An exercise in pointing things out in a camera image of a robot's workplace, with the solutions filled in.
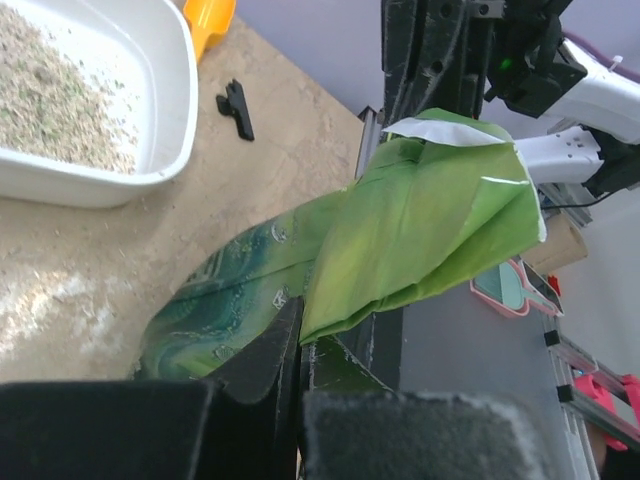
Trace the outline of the green litter bag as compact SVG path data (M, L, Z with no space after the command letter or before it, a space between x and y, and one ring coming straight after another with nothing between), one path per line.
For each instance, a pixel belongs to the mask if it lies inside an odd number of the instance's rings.
M347 187L255 225L201 263L143 335L136 380L195 380L304 301L301 344L433 297L546 238L501 127L428 109L386 129Z

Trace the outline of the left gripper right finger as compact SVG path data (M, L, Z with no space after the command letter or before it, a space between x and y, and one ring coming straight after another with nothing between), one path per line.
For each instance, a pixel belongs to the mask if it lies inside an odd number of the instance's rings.
M549 450L515 399L394 392L335 337L306 353L304 478L549 478Z

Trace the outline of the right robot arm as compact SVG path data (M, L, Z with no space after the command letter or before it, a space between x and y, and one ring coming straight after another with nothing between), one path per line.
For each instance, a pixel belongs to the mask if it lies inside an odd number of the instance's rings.
M456 146L499 142L494 99L557 125L517 149L537 183L602 197L639 182L639 78L561 25L564 1L385 1L385 130Z

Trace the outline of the black bag clip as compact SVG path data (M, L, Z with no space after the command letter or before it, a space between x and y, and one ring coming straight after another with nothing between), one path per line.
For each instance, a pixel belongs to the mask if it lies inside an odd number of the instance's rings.
M219 113L234 119L238 136L246 141L254 141L255 136L246 103L243 86L233 79L225 87L226 94L216 96Z

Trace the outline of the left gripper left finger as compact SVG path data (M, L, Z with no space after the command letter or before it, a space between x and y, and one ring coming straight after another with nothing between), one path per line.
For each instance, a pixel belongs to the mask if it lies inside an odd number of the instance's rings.
M292 479L303 302L199 380L8 383L5 479Z

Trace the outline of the yellow plastic scoop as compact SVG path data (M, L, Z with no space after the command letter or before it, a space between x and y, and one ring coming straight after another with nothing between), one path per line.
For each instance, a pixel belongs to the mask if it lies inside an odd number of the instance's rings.
M235 0L187 0L183 15L190 27L196 61L227 35L236 8Z

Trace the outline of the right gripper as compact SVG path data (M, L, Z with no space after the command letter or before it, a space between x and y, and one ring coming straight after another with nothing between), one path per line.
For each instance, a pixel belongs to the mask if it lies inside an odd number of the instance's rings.
M441 108L478 119L504 1L427 1L415 80L415 110ZM424 5L417 0L381 2L384 126L400 119Z

